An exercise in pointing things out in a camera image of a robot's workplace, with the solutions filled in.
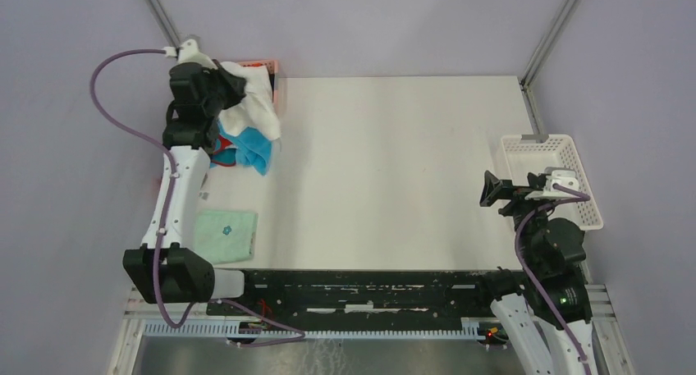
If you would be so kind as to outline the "white towel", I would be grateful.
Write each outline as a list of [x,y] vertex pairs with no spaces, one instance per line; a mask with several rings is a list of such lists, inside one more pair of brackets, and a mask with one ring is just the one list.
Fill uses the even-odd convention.
[[268,140],[282,136],[281,122],[272,102],[272,89],[268,73],[263,67],[243,67],[235,62],[222,62],[221,66],[230,74],[246,80],[245,96],[241,102],[223,110],[219,122],[224,130],[237,136],[243,129],[253,127]]

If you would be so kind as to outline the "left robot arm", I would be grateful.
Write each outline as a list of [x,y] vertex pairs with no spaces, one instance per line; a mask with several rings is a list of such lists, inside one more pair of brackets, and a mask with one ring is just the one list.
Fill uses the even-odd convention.
[[246,80],[218,60],[169,71],[173,100],[162,134],[163,177],[152,221],[122,265],[149,304],[204,303],[215,288],[213,265],[192,248],[199,190],[220,133],[220,113],[245,98]]

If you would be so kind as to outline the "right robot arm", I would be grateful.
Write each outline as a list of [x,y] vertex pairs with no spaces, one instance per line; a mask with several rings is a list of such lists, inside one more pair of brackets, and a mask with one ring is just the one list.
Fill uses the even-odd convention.
[[553,217],[558,207],[583,204],[575,171],[548,167],[530,173],[526,185],[483,176],[480,206],[497,201],[499,214],[513,221],[514,250],[522,276],[499,268],[485,273],[474,306],[496,316],[527,374],[596,374],[593,312],[580,264],[586,259],[584,231],[571,220]]

